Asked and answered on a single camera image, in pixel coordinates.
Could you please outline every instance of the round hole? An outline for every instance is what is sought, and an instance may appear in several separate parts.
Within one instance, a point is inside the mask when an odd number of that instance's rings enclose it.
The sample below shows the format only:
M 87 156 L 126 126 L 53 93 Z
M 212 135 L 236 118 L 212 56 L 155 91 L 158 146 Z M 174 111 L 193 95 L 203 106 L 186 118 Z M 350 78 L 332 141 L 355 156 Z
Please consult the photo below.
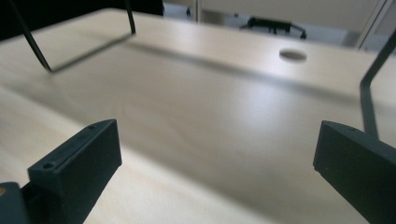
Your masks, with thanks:
M 296 49 L 282 49 L 279 52 L 281 58 L 291 62 L 305 62 L 306 54 Z
M 0 188 L 0 197 L 3 196 L 6 193 L 7 189 L 5 188 Z
M 47 162 L 46 164 L 43 165 L 43 168 L 48 170 L 48 169 L 53 168 L 54 166 L 55 166 L 54 162 Z

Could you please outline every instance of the desk surface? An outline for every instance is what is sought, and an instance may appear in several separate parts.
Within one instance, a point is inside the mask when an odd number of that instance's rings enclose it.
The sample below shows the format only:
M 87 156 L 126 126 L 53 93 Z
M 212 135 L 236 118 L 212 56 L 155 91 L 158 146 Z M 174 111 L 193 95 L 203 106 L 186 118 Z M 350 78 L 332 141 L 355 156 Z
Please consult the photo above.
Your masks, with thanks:
M 0 43 L 0 181 L 80 128 L 119 122 L 123 165 L 87 223 L 364 223 L 313 169 L 320 122 L 361 129 L 374 55 L 135 14 L 137 36 L 47 74 L 22 37 Z M 128 33 L 101 11 L 35 32 L 52 64 Z M 281 49 L 307 54 L 304 63 Z M 391 59 L 375 81 L 396 146 Z

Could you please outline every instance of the floor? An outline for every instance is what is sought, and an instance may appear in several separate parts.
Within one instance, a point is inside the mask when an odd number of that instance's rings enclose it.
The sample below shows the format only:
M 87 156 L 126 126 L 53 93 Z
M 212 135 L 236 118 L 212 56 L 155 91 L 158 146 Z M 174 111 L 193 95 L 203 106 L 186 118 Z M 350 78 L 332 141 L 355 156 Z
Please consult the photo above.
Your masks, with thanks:
M 187 15 L 187 8 L 175 5 L 175 4 L 164 4 L 164 16 L 165 18 L 180 19 L 185 21 L 193 21 L 192 15 Z M 249 15 L 226 15 L 225 26 L 231 29 L 239 29 L 241 26 L 248 23 Z M 318 42 L 323 44 L 342 46 L 344 38 L 347 35 L 346 30 L 333 29 L 328 27 L 320 27 L 309 24 L 298 23 L 297 25 L 303 27 L 307 33 L 306 41 Z M 267 33 L 267 28 L 254 28 L 253 30 L 244 30 L 243 32 L 258 32 Z M 291 38 L 300 38 L 301 32 L 292 30 L 290 34 L 285 32 L 278 32 L 278 35 L 289 36 Z M 375 35 L 367 45 L 365 50 L 380 51 L 385 45 L 388 37 L 385 35 Z

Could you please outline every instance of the light wood tabletop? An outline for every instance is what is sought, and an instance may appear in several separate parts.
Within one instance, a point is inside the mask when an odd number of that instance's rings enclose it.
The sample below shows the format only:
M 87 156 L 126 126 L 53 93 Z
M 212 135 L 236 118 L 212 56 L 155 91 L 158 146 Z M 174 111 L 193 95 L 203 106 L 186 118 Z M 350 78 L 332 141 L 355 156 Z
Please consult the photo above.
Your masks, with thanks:
M 366 222 L 312 163 L 322 120 L 362 128 L 359 82 L 374 54 L 134 18 L 136 36 L 55 75 L 22 36 L 0 43 L 0 182 L 23 186 L 79 129 L 117 119 L 123 165 L 86 223 Z M 102 10 L 34 36 L 61 64 L 128 32 L 126 13 Z M 395 71 L 392 58 L 373 85 L 392 146 Z

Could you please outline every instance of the black object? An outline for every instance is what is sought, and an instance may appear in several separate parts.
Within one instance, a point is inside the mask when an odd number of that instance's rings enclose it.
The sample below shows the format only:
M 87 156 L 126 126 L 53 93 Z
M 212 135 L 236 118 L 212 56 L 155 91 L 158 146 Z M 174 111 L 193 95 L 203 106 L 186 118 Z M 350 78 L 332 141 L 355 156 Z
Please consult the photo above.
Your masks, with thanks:
M 277 30 L 284 30 L 287 34 L 290 33 L 291 28 L 299 30 L 302 32 L 300 38 L 306 39 L 306 30 L 301 28 L 300 26 L 294 25 L 291 22 L 284 21 L 269 21 L 264 19 L 250 18 L 247 21 L 247 24 L 242 26 L 241 29 L 251 29 L 253 27 L 268 27 L 270 32 L 273 32 L 276 35 Z
M 0 223 L 83 223 L 119 166 L 117 122 L 90 125 L 32 165 L 21 190 L 0 184 Z
M 396 223 L 396 148 L 378 140 L 370 86 L 396 48 L 396 30 L 361 81 L 366 133 L 322 121 L 314 167 L 370 223 Z
M 89 12 L 93 12 L 95 10 L 99 10 L 104 7 L 108 7 L 108 5 L 106 5 L 106 3 L 103 3 L 102 1 L 99 1 L 99 3 L 101 3 L 101 4 L 94 4 L 93 7 L 87 7 L 87 5 L 85 5 L 85 4 L 87 4 L 86 2 L 83 2 L 84 4 L 81 4 L 81 3 L 77 4 L 73 1 L 72 2 L 66 1 L 66 3 L 64 3 L 64 1 L 47 2 L 47 1 L 42 1 L 42 0 L 38 1 L 38 2 L 35 1 L 33 3 L 29 2 L 29 1 L 25 2 L 25 0 L 18 0 L 18 1 L 21 1 L 21 4 L 17 4 L 15 2 L 15 0 L 7 0 L 6 3 L 5 3 L 5 1 L 2 1 L 0 4 L 0 7 L 5 8 L 5 9 L 3 9 L 5 14 L 3 16 L 0 16 L 0 21 L 2 21 L 6 27 L 5 34 L 0 35 L 0 40 L 10 38 L 14 35 L 19 35 L 20 33 L 22 33 L 25 36 L 30 47 L 32 48 L 33 52 L 35 53 L 35 56 L 37 57 L 37 59 L 40 61 L 40 63 L 43 65 L 43 67 L 45 69 L 47 69 L 50 73 L 55 73 L 62 69 L 65 69 L 66 67 L 73 65 L 81 60 L 84 60 L 84 59 L 90 57 L 91 55 L 93 55 L 94 53 L 97 53 L 103 49 L 111 47 L 114 44 L 117 44 L 129 37 L 129 35 L 123 36 L 115 41 L 108 43 L 104 47 L 95 49 L 91 52 L 88 52 L 88 53 L 78 57 L 77 59 L 75 59 L 69 63 L 65 63 L 64 65 L 61 65 L 57 68 L 52 69 L 50 67 L 50 65 L 47 63 L 47 60 L 45 59 L 39 46 L 35 42 L 35 39 L 33 38 L 31 31 L 26 23 L 26 19 L 22 16 L 21 10 L 24 11 L 25 14 L 29 15 L 30 11 L 37 13 L 35 10 L 32 10 L 32 8 L 38 9 L 40 7 L 43 7 L 45 9 L 44 11 L 42 11 L 42 12 L 48 13 L 48 15 L 47 14 L 45 15 L 45 16 L 47 16 L 45 21 L 41 21 L 40 19 L 35 17 L 35 15 L 37 15 L 37 14 L 35 14 L 34 16 L 30 15 L 30 17 L 28 17 L 28 19 L 32 19 L 33 21 L 35 21 L 35 22 L 33 22 L 34 29 L 38 29 L 41 27 L 51 25 L 56 22 L 69 20 L 69 19 L 75 18 L 77 16 L 81 16 L 81 15 L 87 14 Z M 131 1 L 132 0 L 125 0 L 125 7 L 127 9 L 127 14 L 128 14 L 128 18 L 129 18 L 129 22 L 130 22 L 130 26 L 131 26 L 131 33 L 132 33 L 132 35 L 134 35 L 136 33 L 136 29 L 134 27 L 134 17 L 132 15 Z

